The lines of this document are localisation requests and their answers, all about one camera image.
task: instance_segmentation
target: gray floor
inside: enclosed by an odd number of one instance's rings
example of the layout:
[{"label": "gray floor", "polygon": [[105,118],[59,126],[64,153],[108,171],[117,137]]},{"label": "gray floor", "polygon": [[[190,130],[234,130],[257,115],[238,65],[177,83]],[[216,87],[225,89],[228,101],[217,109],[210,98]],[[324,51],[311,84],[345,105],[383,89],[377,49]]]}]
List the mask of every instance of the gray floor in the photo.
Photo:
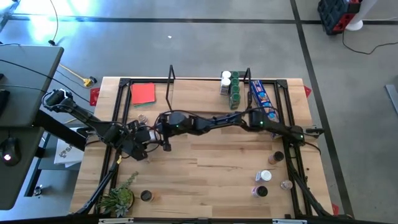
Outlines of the gray floor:
[{"label": "gray floor", "polygon": [[[318,19],[317,0],[296,2],[301,19]],[[54,3],[58,14],[64,16],[294,19],[289,0],[123,0],[117,4],[57,0]],[[380,0],[367,19],[395,17],[397,9],[397,1]],[[47,0],[22,0],[16,14],[53,16],[53,9]],[[55,28],[54,21],[43,17],[10,20],[0,33],[0,40],[48,45]],[[384,85],[397,84],[398,46],[377,49],[369,56],[359,55],[343,47],[341,35],[326,36],[320,25],[303,25],[303,31],[354,214],[360,220],[396,223],[398,176],[388,171],[395,170],[394,159],[398,156],[394,139],[398,133],[398,115]],[[369,51],[377,44],[397,41],[397,34],[398,26],[371,25],[358,32],[347,32],[345,40],[355,49]],[[104,76],[164,77],[168,66],[173,64],[176,75],[181,77],[217,77],[222,70],[250,67],[255,77],[303,78],[306,86],[312,87],[295,24],[60,22],[57,42],[65,48],[64,65],[99,81]],[[83,97],[89,97],[88,90],[59,74],[55,78]],[[60,86],[53,82],[51,88]],[[308,100],[314,123],[320,125],[313,94]],[[89,110],[94,109],[80,99],[76,101]],[[60,121],[71,118],[65,114],[54,116]],[[324,138],[320,138],[319,144],[332,202],[342,210]],[[53,185],[57,190],[43,196],[42,201],[19,198],[11,211],[0,212],[1,219],[66,214],[75,183],[71,175],[49,171],[42,177],[42,184]],[[57,187],[60,181],[54,180],[54,176],[63,177],[65,186]],[[44,198],[54,206],[42,203]],[[19,203],[22,200],[35,205],[26,212]]]}]

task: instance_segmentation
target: wooden tabletop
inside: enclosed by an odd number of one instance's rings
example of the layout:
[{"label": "wooden tabletop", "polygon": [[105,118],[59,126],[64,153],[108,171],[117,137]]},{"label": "wooden tabletop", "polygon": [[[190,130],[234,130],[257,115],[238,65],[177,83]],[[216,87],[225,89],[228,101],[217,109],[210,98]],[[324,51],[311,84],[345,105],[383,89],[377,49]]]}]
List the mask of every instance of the wooden tabletop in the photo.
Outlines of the wooden tabletop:
[{"label": "wooden tabletop", "polygon": [[[95,116],[103,121],[110,121],[112,118],[119,79],[120,77],[103,78],[95,108]],[[302,79],[290,78],[287,79],[287,83],[295,124],[311,126],[312,119]],[[274,100],[273,88],[266,89],[271,101]],[[137,119],[139,114],[145,114],[149,125],[152,125],[159,113],[169,110],[165,90],[166,84],[156,84],[156,103],[140,108],[130,106],[127,122]],[[126,92],[121,100],[118,121],[121,121]],[[173,102],[173,98],[175,96],[171,85],[169,99],[174,105],[176,102]],[[307,138],[306,141],[316,144],[311,138]],[[270,165],[267,162],[272,153],[284,151],[281,139],[272,140],[269,133],[247,133],[239,127],[232,126],[214,129],[202,136],[174,136],[170,138],[170,143],[171,152],[164,152],[160,147],[149,153],[148,160],[137,162],[128,158],[122,161],[118,183],[125,181],[134,171],[138,171],[139,175],[131,185],[131,190],[135,195],[139,195],[143,190],[150,190],[155,194],[152,202],[143,202],[136,197],[129,217],[284,218],[285,214],[294,216],[290,191],[282,190],[280,187],[280,183],[288,179],[286,163],[282,161]],[[90,144],[86,148],[72,198],[71,212],[81,208],[97,188],[105,148],[102,142]],[[319,152],[312,146],[301,147],[301,152],[305,175],[308,176],[308,187],[323,208],[332,213]],[[264,184],[269,193],[264,198],[254,198],[251,196],[251,190],[259,185],[254,181],[255,174],[263,169],[272,173],[271,181]],[[305,211],[299,188],[298,199],[301,210]]]}]

